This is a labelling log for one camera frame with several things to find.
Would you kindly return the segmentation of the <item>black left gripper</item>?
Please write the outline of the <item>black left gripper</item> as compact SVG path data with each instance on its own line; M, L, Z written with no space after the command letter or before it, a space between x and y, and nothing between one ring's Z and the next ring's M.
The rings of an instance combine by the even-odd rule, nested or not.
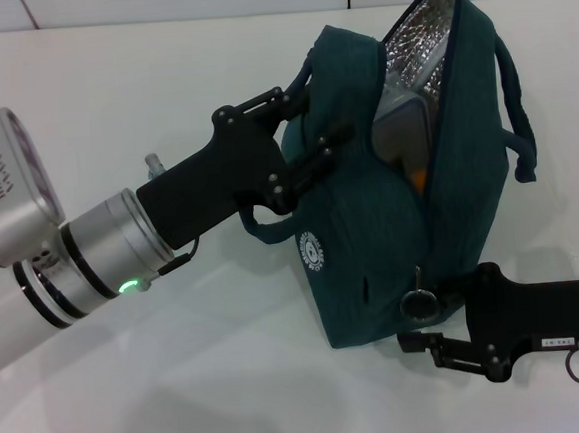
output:
M213 135L205 147L136 190L156 233L173 250L214 228L239 209L267 204L278 215L334 167L339 150L355 135L349 122L331 125L303 154L285 161L274 140L281 122L309 108L310 84L274 87L237 106L212 114Z

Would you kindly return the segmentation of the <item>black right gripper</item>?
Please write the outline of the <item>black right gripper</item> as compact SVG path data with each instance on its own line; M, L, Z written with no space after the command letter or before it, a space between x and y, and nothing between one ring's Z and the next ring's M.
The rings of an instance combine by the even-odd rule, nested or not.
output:
M470 342L437 332L398 333L402 352L428 350L436 367L500 382L525 354L579 351L579 279L517 283L497 264L482 263L437 287L442 309L465 303Z

